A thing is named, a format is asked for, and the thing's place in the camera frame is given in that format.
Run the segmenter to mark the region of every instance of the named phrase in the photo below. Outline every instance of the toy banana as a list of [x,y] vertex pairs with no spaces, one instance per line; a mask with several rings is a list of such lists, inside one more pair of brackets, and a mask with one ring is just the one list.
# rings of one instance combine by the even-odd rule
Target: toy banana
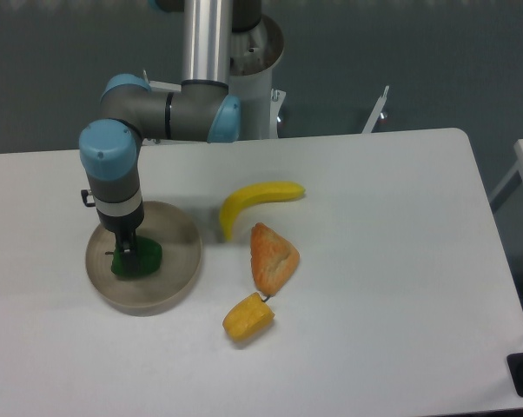
[[233,224],[244,209],[262,202],[287,202],[302,197],[304,192],[304,187],[291,181],[258,182],[237,189],[227,197],[219,212],[219,223],[225,239],[232,239]]

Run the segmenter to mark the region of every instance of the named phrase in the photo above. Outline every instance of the light blue joint cap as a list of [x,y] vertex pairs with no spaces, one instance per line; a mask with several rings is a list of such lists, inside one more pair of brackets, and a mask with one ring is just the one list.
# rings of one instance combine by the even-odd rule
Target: light blue joint cap
[[119,85],[136,85],[138,87],[142,87],[143,89],[146,89],[147,91],[151,91],[151,87],[143,78],[140,78],[139,76],[134,76],[132,74],[119,74],[118,76],[114,76],[109,80],[107,83],[107,87],[105,87],[105,91],[102,94],[102,97],[99,99],[101,102],[103,99],[103,96],[105,96],[109,91],[111,91],[113,88],[118,87]]
[[161,7],[159,7],[159,4],[157,4],[156,0],[148,0],[149,6],[153,10],[163,11]]
[[79,147],[84,169],[100,181],[118,180],[136,164],[134,137],[117,120],[97,120],[88,125],[80,134]]
[[241,102],[237,96],[226,96],[209,129],[209,143],[231,143],[241,133]]

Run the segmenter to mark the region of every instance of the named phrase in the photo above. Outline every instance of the metal bracket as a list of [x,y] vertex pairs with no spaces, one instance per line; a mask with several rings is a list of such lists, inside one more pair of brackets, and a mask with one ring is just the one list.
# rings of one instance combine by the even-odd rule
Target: metal bracket
[[91,194],[91,189],[80,190],[80,196],[82,197],[82,202],[84,203],[84,206],[86,206],[86,207],[95,207],[96,206],[96,204],[93,202],[94,196]]
[[281,116],[279,112],[281,111],[281,106],[287,97],[285,91],[280,89],[271,90],[271,108],[269,109],[269,139],[279,139],[279,132],[277,127],[279,123],[282,123]]
[[521,183],[522,178],[520,177],[519,163],[516,162],[487,197],[491,211],[493,211],[494,214]]
[[385,107],[385,103],[387,102],[388,92],[389,86],[386,86],[385,90],[383,91],[383,94],[377,99],[377,102],[375,102],[374,109],[372,110],[372,113],[369,115],[369,118],[366,122],[366,126],[364,126],[362,133],[372,133],[375,129],[375,124],[379,120],[387,119],[387,113],[383,111],[383,108]]

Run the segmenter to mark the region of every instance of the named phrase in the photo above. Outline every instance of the beige plate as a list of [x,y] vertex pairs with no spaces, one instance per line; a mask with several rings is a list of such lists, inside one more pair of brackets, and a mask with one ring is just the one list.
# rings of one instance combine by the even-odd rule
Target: beige plate
[[202,240],[194,222],[175,206],[145,202],[144,220],[136,233],[162,246],[161,267],[142,278],[120,278],[111,272],[115,236],[98,226],[86,248],[86,270],[97,291],[125,313],[147,313],[182,291],[194,278],[202,258]]

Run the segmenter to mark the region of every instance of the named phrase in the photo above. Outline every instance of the yellow toy pepper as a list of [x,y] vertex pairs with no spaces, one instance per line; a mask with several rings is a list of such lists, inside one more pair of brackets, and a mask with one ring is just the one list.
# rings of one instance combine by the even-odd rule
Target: yellow toy pepper
[[243,341],[265,328],[275,317],[258,293],[236,304],[223,320],[223,327],[233,341]]

